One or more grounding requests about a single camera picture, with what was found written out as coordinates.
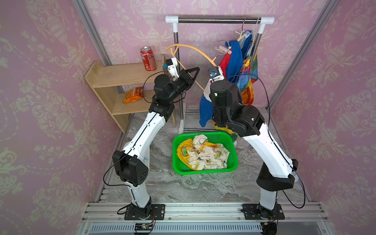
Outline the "pink clothespin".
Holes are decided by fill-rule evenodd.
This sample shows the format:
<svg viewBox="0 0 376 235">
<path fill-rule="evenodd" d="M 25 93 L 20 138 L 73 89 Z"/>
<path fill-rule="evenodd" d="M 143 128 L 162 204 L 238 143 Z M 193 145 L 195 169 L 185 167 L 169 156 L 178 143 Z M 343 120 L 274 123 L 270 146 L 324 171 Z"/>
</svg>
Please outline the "pink clothespin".
<svg viewBox="0 0 376 235">
<path fill-rule="evenodd" d="M 232 53 L 232 51 L 229 48 L 225 48 L 223 46 L 214 47 L 214 49 L 218 51 L 219 54 L 223 54 L 223 55 Z"/>
</svg>

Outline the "blue red white jacket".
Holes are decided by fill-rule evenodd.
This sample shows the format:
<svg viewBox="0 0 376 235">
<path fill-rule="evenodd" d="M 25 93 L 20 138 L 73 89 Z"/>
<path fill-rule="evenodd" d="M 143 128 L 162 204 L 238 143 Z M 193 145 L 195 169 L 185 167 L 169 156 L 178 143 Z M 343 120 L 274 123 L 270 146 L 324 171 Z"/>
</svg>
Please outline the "blue red white jacket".
<svg viewBox="0 0 376 235">
<path fill-rule="evenodd" d="M 231 54 L 226 54 L 219 64 L 219 67 L 223 71 L 223 76 L 228 78 L 231 82 L 235 79 L 234 75 L 237 75 L 243 65 L 243 54 L 240 44 L 237 40 L 230 41 Z M 213 105 L 209 96 L 204 92 L 200 100 L 200 120 L 201 127 L 205 127 L 207 122 L 212 119 Z"/>
</svg>

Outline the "yellow white dinosaur jacket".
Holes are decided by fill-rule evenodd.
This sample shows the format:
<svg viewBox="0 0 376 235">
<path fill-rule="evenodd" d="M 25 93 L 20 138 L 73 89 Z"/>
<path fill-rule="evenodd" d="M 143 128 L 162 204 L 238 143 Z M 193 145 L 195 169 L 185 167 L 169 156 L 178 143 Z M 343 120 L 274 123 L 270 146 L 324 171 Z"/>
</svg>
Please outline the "yellow white dinosaur jacket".
<svg viewBox="0 0 376 235">
<path fill-rule="evenodd" d="M 223 144 L 214 144 L 201 134 L 179 144 L 178 158 L 191 170 L 212 170 L 227 168 L 230 152 Z"/>
</svg>

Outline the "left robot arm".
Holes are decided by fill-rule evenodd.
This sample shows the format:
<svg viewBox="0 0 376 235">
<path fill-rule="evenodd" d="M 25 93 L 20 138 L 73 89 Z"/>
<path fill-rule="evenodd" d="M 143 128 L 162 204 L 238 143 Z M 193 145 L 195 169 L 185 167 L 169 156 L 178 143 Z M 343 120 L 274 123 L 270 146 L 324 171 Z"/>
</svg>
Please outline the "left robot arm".
<svg viewBox="0 0 376 235">
<path fill-rule="evenodd" d="M 162 214 L 164 206 L 152 203 L 145 184 L 149 173 L 150 145 L 171 117 L 175 99 L 192 87 L 199 71 L 198 67 L 181 70 L 175 80 L 166 74 L 158 75 L 154 80 L 155 94 L 146 120 L 123 150 L 116 150 L 112 155 L 114 162 L 112 168 L 122 181 L 122 186 L 128 188 L 132 197 L 131 203 L 117 212 L 119 215 L 124 215 L 125 220 L 164 218 Z"/>
</svg>

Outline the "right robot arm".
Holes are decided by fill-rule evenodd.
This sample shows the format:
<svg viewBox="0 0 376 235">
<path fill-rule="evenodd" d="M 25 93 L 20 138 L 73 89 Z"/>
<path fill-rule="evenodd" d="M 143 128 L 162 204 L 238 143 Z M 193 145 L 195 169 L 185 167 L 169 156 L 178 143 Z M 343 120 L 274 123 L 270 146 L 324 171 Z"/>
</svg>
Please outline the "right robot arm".
<svg viewBox="0 0 376 235">
<path fill-rule="evenodd" d="M 217 128 L 227 128 L 246 140 L 263 160 L 257 177 L 260 200 L 253 214 L 269 220 L 282 216 L 277 193 L 294 186 L 293 172 L 298 161 L 289 158 L 272 137 L 260 111 L 245 105 L 238 86 L 227 79 L 208 82 L 209 98 L 213 105 L 212 120 Z"/>
</svg>

